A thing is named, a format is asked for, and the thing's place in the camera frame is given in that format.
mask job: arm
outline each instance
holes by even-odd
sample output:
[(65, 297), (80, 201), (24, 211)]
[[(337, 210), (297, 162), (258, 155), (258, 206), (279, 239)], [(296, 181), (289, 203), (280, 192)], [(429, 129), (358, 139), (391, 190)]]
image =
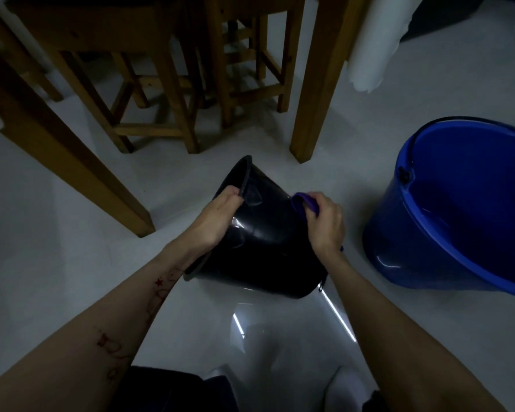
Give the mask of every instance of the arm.
[(225, 235), (237, 194), (227, 187), (153, 260), (0, 376), (0, 411), (106, 410), (183, 270)]
[(393, 411), (503, 412), (481, 382), (445, 347), (354, 270), (339, 251), (342, 209), (322, 193), (306, 208), (309, 240), (343, 302), (358, 344)]

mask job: hand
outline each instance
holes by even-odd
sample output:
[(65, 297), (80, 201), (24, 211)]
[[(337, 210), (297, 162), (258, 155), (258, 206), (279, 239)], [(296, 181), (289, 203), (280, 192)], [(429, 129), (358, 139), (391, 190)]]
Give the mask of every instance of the hand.
[(229, 185), (210, 202), (193, 223), (177, 239), (195, 260), (217, 246), (234, 213), (244, 200), (238, 196), (239, 189)]
[(316, 199), (319, 208), (316, 216), (305, 205), (309, 241), (318, 259), (324, 264), (325, 258), (340, 253), (345, 238), (342, 207), (322, 192), (309, 192), (308, 195)]

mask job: bucket rim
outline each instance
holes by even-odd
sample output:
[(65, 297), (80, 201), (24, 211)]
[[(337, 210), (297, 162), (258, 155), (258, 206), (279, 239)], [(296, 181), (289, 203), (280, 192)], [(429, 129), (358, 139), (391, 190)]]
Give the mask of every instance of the bucket rim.
[(501, 123), (499, 121), (488, 120), (486, 118), (481, 117), (467, 117), (467, 116), (453, 116), (453, 117), (443, 117), (438, 118), (436, 120), (430, 121), (427, 124), (424, 124), (422, 127), (416, 131), (403, 145), (398, 156), (397, 156), (397, 164), (395, 166), (395, 176), (396, 182), (398, 184), (398, 189), (401, 193), (401, 197), (403, 199), (403, 203), (406, 207), (406, 210), (414, 220), (414, 222), (418, 225), (418, 227), (422, 230), (422, 232), (430, 237), (434, 242), (436, 242), (440, 248), (446, 251), (450, 256), (452, 256), (458, 263), (465, 266), (469, 271), (477, 275), (479, 278), (487, 281), (490, 284), (495, 285), (502, 291), (515, 295), (515, 282), (511, 282), (507, 279), (504, 279), (500, 276), (497, 276), (488, 270), (482, 268), (475, 262), (472, 262), (466, 256), (464, 256), (461, 252), (456, 249), (451, 242), (446, 240), (442, 235), (437, 231), (437, 229), (433, 226), (433, 224), (425, 217), (419, 206), (414, 201), (414, 198), (409, 192), (409, 186), (413, 180), (413, 159), (412, 159), (412, 148), (416, 143), (416, 139), (422, 134), (424, 131), (429, 129), (430, 127), (444, 122), (454, 122), (458, 121), (464, 122), (475, 122), (478, 124), (488, 124), (491, 126), (497, 126), (503, 128), (505, 130), (511, 131), (512, 134), (515, 134), (515, 127), (509, 124)]

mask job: blue bucket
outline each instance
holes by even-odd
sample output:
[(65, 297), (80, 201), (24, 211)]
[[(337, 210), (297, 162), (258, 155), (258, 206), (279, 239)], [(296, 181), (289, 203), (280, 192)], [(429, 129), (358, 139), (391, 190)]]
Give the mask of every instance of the blue bucket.
[(399, 152), (363, 246), (407, 288), (515, 295), (515, 127), (446, 117), (420, 128)]

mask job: black bucket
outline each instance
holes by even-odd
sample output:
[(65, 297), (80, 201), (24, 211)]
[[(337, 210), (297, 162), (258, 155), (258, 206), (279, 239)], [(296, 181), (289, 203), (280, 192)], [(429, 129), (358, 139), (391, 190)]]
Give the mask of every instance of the black bucket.
[(211, 279), (291, 298), (323, 284), (328, 273), (290, 195), (253, 165), (250, 155), (239, 160), (215, 196), (228, 185), (240, 189), (244, 203), (223, 240), (185, 270), (185, 280)]

